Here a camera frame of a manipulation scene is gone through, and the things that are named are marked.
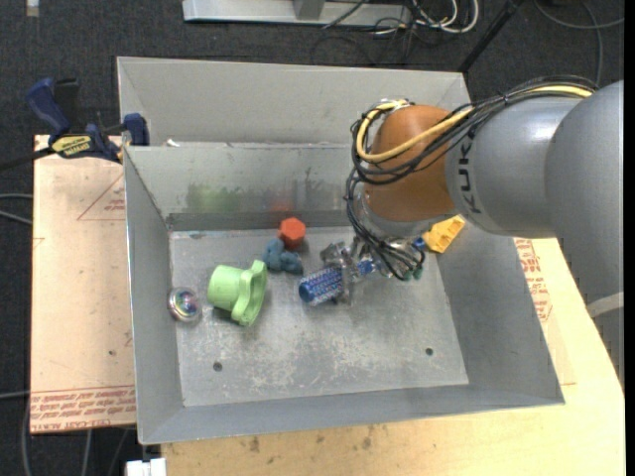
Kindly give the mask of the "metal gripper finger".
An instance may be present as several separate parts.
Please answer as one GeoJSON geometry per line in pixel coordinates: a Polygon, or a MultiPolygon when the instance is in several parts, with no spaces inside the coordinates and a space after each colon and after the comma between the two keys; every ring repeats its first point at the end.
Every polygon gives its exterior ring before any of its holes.
{"type": "Polygon", "coordinates": [[[341,268],[342,294],[340,299],[346,304],[351,303],[352,293],[357,279],[358,270],[355,264],[344,265],[341,268]]]}
{"type": "Polygon", "coordinates": [[[319,256],[328,267],[348,267],[350,248],[344,242],[330,243],[320,251],[319,256]]]}

